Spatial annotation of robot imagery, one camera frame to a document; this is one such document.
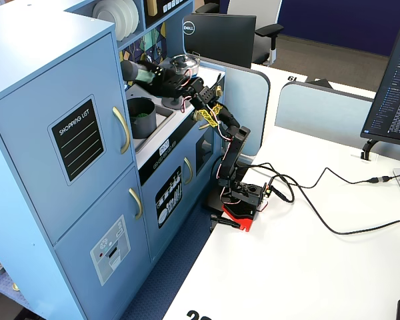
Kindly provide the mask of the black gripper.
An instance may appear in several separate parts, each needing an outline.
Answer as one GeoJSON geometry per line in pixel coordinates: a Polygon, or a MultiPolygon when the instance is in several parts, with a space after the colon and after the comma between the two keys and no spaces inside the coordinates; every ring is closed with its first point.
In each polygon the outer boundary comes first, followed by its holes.
{"type": "Polygon", "coordinates": [[[174,70],[160,65],[148,65],[146,69],[147,81],[152,83],[134,81],[134,84],[155,97],[178,98],[182,96],[183,87],[191,78],[188,75],[177,74],[174,70]]]}

